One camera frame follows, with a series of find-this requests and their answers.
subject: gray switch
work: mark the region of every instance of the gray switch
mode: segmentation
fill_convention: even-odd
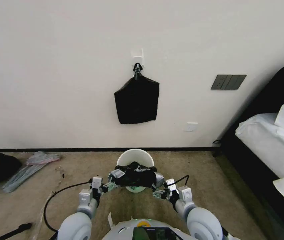
[[[212,90],[218,90],[218,89],[221,89],[225,79],[227,78],[228,75],[217,75],[216,78],[215,78],[215,81],[211,87]]]
[[[226,86],[229,84],[229,81],[231,79],[232,75],[227,75],[222,87],[221,87],[221,90],[224,90],[226,88]]]
[[[225,90],[236,90],[240,87],[241,83],[245,79],[246,75],[232,75]]]

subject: white bucket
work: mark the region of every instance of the white bucket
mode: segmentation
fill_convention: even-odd
[[[132,162],[137,162],[146,167],[154,167],[154,161],[150,154],[138,148],[133,148],[121,154],[116,165],[127,166]],[[142,192],[145,187],[126,187],[127,190],[133,193]]]

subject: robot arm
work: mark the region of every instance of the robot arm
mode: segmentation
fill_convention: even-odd
[[[90,239],[91,221],[99,206],[101,195],[119,187],[110,177],[107,184],[102,184],[102,180],[99,176],[93,177],[90,189],[83,189],[79,193],[79,206],[76,213],[63,221],[58,231],[58,240]],[[194,204],[189,187],[182,186],[177,189],[174,179],[168,179],[162,184],[165,187],[163,190],[158,189],[158,186],[153,184],[153,196],[166,199],[172,203],[173,209],[186,222],[192,237],[198,240],[237,239],[221,227],[219,220],[210,211]]]

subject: baseboard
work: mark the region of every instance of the baseboard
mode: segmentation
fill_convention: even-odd
[[[124,152],[132,148],[0,148],[0,152]],[[163,147],[163,148],[140,148],[145,151],[215,151],[218,147]]]

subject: black bed frame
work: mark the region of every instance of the black bed frame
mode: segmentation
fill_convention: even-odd
[[[221,151],[252,189],[256,197],[261,202],[266,201],[284,223],[284,197],[272,183],[279,178],[235,136],[235,130],[240,122],[244,122],[256,114],[279,112],[283,104],[284,67],[274,75],[225,133],[221,139]]]

